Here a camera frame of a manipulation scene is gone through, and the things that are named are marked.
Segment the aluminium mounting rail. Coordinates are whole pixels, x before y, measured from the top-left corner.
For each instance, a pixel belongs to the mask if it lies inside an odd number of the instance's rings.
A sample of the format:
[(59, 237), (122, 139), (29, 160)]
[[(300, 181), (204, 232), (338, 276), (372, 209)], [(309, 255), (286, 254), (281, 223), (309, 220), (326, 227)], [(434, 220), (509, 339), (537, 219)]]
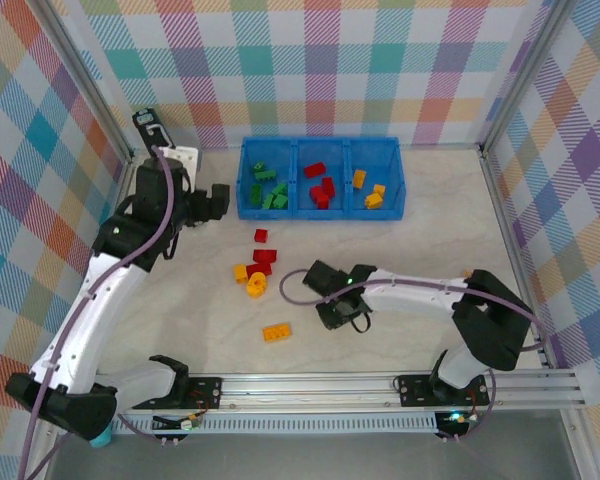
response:
[[(191, 377), (223, 379), (220, 407), (212, 413), (362, 413), (380, 411), (464, 411), (578, 409), (584, 396), (576, 376), (569, 370), (516, 370), (485, 374), (490, 396), (487, 406), (402, 407), (394, 388), (397, 373), (303, 373), (303, 374), (193, 374)], [(88, 393), (94, 386), (113, 387), (117, 408), (125, 413), (153, 412), (185, 415), (199, 410), (133, 410), (154, 397), (167, 395), (178, 376), (165, 366), (148, 362), (137, 369), (113, 375), (80, 379), (63, 370), (53, 373), (50, 385), (66, 394)]]

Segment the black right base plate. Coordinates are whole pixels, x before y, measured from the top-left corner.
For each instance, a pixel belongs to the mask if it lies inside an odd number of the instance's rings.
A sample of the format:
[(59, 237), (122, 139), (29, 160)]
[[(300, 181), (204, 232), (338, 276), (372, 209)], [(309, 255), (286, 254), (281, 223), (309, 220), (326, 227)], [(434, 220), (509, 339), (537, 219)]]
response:
[(433, 381), (429, 374), (399, 375), (394, 388), (402, 407), (487, 406), (490, 396), (483, 375), (475, 377), (467, 387), (456, 389)]

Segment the aluminium side rail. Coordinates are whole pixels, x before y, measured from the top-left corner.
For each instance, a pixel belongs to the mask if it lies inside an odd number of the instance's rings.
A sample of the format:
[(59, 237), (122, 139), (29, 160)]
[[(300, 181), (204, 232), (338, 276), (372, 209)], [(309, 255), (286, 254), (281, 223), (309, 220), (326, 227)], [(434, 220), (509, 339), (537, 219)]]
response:
[(130, 159), (120, 160), (115, 154), (110, 154), (99, 161), (87, 204), (93, 218), (93, 232), (89, 235), (89, 242), (95, 239), (100, 226), (110, 218), (127, 194), (132, 173), (133, 164)]
[[(482, 150), (479, 150), (478, 154), (480, 166), (485, 177), (491, 201), (493, 203), (493, 208), (501, 230), (505, 249), (512, 267), (516, 285), (520, 292), (519, 296), (532, 309), (532, 312), (535, 313), (537, 302), (531, 291), (527, 281), (527, 276), (523, 269), (522, 258), (516, 242), (514, 230), (507, 219), (504, 198), (498, 189), (496, 175), (491, 168), (488, 155)], [(551, 349), (551, 343), (546, 334), (545, 327), (543, 325), (540, 327), (533, 325), (531, 327), (531, 331), (533, 332), (533, 336), (542, 344), (542, 347), (537, 351), (542, 366), (544, 368), (555, 368), (555, 355)]]

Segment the aluminium frame post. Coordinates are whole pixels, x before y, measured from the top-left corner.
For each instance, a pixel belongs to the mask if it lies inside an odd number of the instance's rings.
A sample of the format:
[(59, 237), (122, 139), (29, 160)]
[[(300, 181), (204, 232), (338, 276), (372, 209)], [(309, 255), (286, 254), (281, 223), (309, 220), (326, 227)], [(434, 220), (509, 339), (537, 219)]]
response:
[(504, 134), (527, 89), (579, 0), (542, 0), (478, 135), (483, 158)]
[(127, 162), (134, 156), (136, 135), (129, 126), (132, 110), (80, 0), (28, 0), (72, 78), (85, 94), (94, 116)]

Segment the blue three-compartment bin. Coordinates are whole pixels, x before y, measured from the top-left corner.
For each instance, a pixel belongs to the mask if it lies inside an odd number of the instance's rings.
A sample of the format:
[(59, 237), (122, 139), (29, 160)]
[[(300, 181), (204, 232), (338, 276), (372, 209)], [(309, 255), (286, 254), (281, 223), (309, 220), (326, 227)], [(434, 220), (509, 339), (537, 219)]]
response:
[[(253, 166), (265, 164), (275, 170), (276, 178), (257, 181)], [(303, 169), (323, 162), (326, 173), (307, 179)], [(353, 187), (356, 169), (367, 172), (362, 189)], [(318, 209), (310, 198), (314, 186), (331, 177), (335, 197), (329, 208)], [(262, 186), (262, 203), (280, 182), (288, 184), (286, 209), (263, 210), (250, 204), (253, 184)], [(384, 185), (383, 206), (369, 210), (365, 198), (374, 193), (375, 184)], [(242, 220), (354, 220), (396, 221), (403, 217), (407, 196), (400, 144), (395, 137), (246, 137), (242, 141), (236, 179), (237, 212)]]

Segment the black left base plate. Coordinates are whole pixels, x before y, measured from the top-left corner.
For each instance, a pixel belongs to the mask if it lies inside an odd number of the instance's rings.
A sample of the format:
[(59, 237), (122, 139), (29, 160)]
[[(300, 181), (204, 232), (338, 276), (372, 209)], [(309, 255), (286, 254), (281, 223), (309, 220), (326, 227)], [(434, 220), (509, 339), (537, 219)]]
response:
[(133, 410), (217, 410), (220, 407), (221, 377), (182, 377), (171, 391), (132, 407)]

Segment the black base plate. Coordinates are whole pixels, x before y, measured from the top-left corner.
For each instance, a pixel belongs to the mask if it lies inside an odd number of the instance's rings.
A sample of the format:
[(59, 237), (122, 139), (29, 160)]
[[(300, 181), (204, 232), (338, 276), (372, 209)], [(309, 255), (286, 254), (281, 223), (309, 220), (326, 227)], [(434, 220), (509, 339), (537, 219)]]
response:
[(483, 375), (475, 377), (467, 387), (456, 389), (433, 381), (429, 374), (399, 375), (394, 388), (402, 407), (487, 406), (490, 396)]
[(182, 377), (171, 391), (132, 407), (133, 410), (217, 410), (220, 407), (221, 377)]

